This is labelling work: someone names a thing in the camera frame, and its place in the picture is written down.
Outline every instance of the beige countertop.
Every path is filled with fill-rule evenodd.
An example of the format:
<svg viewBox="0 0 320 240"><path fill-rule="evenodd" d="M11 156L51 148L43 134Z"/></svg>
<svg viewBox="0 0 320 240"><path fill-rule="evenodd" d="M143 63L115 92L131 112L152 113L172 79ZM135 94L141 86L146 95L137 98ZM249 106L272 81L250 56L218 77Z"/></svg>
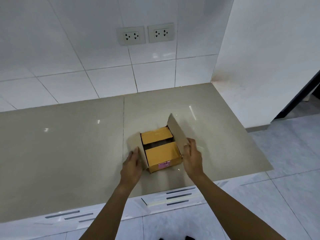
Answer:
<svg viewBox="0 0 320 240"><path fill-rule="evenodd" d="M272 169L211 83L0 113L0 222L105 203L126 140L173 113L213 181ZM183 165L144 172L131 197L192 185Z"/></svg>

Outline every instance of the outlet cover plate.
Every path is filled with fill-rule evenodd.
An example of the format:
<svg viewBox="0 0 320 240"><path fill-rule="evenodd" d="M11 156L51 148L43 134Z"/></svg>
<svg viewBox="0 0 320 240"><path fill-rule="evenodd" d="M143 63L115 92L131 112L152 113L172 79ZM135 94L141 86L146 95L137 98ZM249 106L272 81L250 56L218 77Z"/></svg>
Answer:
<svg viewBox="0 0 320 240"><path fill-rule="evenodd" d="M159 24L148 26L149 42L174 40L174 24Z"/></svg>
<svg viewBox="0 0 320 240"><path fill-rule="evenodd" d="M144 26L119 28L117 38L121 45L144 44L146 42Z"/></svg>

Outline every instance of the forearm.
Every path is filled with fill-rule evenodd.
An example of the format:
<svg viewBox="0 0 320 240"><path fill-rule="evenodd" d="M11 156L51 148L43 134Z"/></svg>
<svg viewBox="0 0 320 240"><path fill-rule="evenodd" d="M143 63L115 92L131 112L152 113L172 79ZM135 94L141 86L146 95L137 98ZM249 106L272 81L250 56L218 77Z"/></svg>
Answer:
<svg viewBox="0 0 320 240"><path fill-rule="evenodd" d="M231 240L284 238L205 174L193 179Z"/></svg>
<svg viewBox="0 0 320 240"><path fill-rule="evenodd" d="M130 190L118 185L80 240L115 239Z"/></svg>

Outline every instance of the gray baseboard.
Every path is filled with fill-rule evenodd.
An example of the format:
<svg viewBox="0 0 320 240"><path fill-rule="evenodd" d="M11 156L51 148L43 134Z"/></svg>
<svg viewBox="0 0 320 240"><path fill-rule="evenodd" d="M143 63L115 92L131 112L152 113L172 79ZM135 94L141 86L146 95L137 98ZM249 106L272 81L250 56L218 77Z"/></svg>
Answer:
<svg viewBox="0 0 320 240"><path fill-rule="evenodd" d="M255 132L255 131L264 131L264 130L268 129L269 125L270 124L254 126L254 127L248 127L245 130L247 131L247 133Z"/></svg>

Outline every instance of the cardboard box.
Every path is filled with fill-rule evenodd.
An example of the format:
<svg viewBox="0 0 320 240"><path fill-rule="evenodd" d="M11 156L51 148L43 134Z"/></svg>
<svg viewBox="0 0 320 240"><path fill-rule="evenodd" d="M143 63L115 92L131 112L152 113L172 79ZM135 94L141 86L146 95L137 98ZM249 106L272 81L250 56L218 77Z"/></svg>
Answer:
<svg viewBox="0 0 320 240"><path fill-rule="evenodd" d="M143 169L150 173L182 162L183 147L188 140L172 114L165 127L137 132L128 138L130 150L139 147Z"/></svg>

